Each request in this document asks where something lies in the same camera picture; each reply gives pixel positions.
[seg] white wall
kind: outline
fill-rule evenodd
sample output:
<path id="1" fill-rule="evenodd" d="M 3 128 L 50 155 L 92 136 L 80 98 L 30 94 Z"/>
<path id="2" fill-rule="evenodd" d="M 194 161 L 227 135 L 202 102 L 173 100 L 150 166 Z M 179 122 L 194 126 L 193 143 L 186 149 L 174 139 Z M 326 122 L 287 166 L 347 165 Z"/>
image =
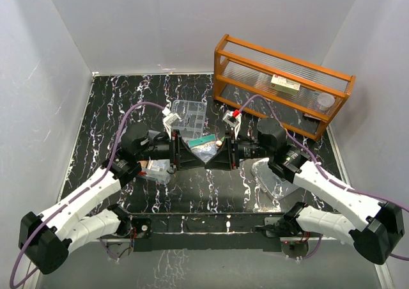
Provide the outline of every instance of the white wall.
<path id="1" fill-rule="evenodd" d="M 357 76 L 334 132 L 356 189 L 409 205 L 409 0 L 357 0 L 323 66 Z M 409 229 L 409 215 L 406 231 Z M 394 251 L 409 256 L 409 235 Z M 387 261 L 396 288 L 408 263 Z"/>
<path id="2" fill-rule="evenodd" d="M 9 288 L 21 217 L 57 199 L 91 73 L 51 0 L 0 0 L 0 11 L 0 288 Z"/>
<path id="3" fill-rule="evenodd" d="M 354 0 L 53 0 L 101 74 L 213 71 L 225 33 L 321 64 Z"/>

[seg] ribbed transparent panel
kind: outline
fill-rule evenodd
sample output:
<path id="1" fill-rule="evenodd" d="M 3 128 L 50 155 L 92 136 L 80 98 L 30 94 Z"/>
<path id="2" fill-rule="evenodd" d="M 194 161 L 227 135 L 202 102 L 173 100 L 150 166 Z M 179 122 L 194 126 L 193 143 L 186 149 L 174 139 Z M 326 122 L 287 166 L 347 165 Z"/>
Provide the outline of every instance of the ribbed transparent panel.
<path id="1" fill-rule="evenodd" d="M 268 54 L 263 54 L 262 52 L 255 51 L 234 43 L 228 43 L 224 48 L 225 51 L 231 52 L 238 56 L 244 57 L 268 65 L 273 68 L 282 70 L 289 74 L 314 81 L 315 83 L 322 84 L 328 88 L 338 90 L 340 92 L 345 92 L 348 81 L 324 74 L 322 72 L 313 70 L 312 68 L 304 67 L 296 63 L 292 63 L 277 57 L 269 56 Z"/>
<path id="2" fill-rule="evenodd" d="M 301 105 L 308 109 L 317 111 L 316 101 L 318 95 L 321 93 L 319 91 L 310 90 L 303 86 L 300 87 L 300 91 L 296 95 L 274 90 L 271 88 L 271 75 L 264 74 L 257 70 L 253 70 L 251 68 L 236 64 L 234 62 L 228 63 L 222 76 L 244 83 L 248 86 L 252 86 L 269 94 L 285 99 L 289 102 L 293 102 L 297 105 Z M 335 102 L 331 109 L 323 114 L 330 116 L 334 112 L 336 104 L 337 102 Z"/>

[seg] plastic bag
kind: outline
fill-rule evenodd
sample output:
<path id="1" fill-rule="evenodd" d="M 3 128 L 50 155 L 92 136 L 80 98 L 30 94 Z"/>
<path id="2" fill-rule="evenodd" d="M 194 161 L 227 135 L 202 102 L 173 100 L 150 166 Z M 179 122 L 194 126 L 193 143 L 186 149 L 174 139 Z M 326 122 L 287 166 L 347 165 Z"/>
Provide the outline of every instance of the plastic bag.
<path id="1" fill-rule="evenodd" d="M 190 140 L 189 148 L 192 153 L 206 163 L 217 153 L 216 136 L 211 134 L 210 136 Z"/>

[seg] plastic container lid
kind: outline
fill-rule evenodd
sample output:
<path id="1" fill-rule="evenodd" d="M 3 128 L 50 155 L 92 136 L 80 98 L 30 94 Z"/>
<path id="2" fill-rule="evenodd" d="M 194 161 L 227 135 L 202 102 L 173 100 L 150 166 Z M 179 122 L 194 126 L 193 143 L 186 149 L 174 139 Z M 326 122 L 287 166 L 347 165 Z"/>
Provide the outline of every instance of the plastic container lid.
<path id="1" fill-rule="evenodd" d="M 329 110 L 335 103 L 335 97 L 328 93 L 321 93 L 317 97 L 317 107 L 320 111 Z"/>

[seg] black marble table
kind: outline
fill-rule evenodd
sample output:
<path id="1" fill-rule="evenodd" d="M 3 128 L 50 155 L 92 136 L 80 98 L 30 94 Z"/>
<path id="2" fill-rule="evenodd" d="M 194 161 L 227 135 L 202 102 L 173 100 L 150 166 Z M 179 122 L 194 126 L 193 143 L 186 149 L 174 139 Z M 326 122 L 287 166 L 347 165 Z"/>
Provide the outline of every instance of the black marble table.
<path id="1" fill-rule="evenodd" d="M 213 101 L 212 77 L 213 75 L 203 74 L 96 77 L 62 197 L 85 182 L 100 163 L 108 158 L 121 117 L 129 107 L 140 101 L 160 105 L 171 105 L 177 99 L 206 102 L 204 134 L 215 134 L 221 138 L 226 131 L 222 115 L 229 107 Z M 250 97 L 249 92 L 234 87 L 227 87 L 224 94 L 238 104 Z M 250 106 L 266 113 L 266 107 L 261 101 L 253 101 Z M 279 118 L 287 123 L 311 126 L 311 120 L 306 120 L 296 111 L 280 111 L 279 105 L 274 103 L 273 108 L 277 110 Z M 144 121 L 152 130 L 163 130 L 162 113 L 154 107 L 146 106 L 132 113 L 128 123 L 135 121 Z M 256 136 L 257 121 L 257 117 L 244 114 L 241 133 L 249 137 Z M 327 171 L 339 177 L 327 133 L 316 143 L 302 136 L 297 137 L 319 157 Z M 242 162 L 236 171 L 200 168 L 179 171 L 167 185 L 136 178 L 120 193 L 112 195 L 96 207 L 92 214 L 115 202 L 131 213 L 285 212 L 297 201 L 332 210 L 322 200 L 303 189 L 280 201 L 271 200 L 255 183 L 251 173 L 253 162 L 254 160 Z"/>

